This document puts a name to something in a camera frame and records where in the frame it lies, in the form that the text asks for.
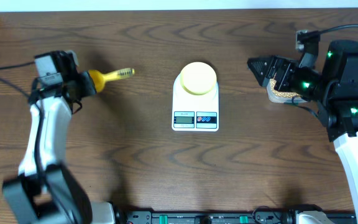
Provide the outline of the yellow measuring scoop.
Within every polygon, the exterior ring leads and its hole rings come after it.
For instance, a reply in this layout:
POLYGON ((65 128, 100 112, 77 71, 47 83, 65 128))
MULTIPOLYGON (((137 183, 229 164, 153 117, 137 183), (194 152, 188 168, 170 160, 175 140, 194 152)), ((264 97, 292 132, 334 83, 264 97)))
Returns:
POLYGON ((123 68, 109 73, 101 73, 98 70, 89 70, 88 74, 93 80, 96 92, 100 93, 104 90, 107 82, 130 78, 135 75, 135 70, 133 68, 123 68))

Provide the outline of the yellow plastic bowl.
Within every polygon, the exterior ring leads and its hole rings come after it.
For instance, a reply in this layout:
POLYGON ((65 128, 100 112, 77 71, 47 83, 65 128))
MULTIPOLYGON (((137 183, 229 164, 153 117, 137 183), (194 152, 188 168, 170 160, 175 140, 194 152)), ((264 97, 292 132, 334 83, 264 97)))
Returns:
POLYGON ((217 84, 214 69, 204 62, 192 62, 183 67, 180 74, 181 87, 192 95, 205 95, 217 84))

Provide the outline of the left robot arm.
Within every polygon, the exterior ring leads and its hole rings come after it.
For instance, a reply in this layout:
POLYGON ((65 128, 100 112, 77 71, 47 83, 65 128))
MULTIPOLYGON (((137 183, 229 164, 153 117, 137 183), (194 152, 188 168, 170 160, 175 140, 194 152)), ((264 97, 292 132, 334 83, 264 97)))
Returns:
POLYGON ((88 72, 77 70, 72 50, 34 58, 38 77, 28 97, 32 124, 17 177, 2 194, 18 223, 117 223, 109 202, 91 202, 65 164, 67 131, 81 99, 96 94, 88 72))

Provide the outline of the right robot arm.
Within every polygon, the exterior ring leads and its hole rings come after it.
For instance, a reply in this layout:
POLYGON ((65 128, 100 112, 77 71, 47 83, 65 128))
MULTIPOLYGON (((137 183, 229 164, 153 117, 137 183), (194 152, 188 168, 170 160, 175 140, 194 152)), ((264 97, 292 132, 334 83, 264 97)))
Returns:
POLYGON ((300 44, 299 60, 271 55, 249 58, 247 66, 260 86, 275 80, 275 91, 316 102, 318 110, 312 115, 326 128, 341 160, 358 222, 358 42, 332 41, 321 73, 314 70, 319 42, 300 44))

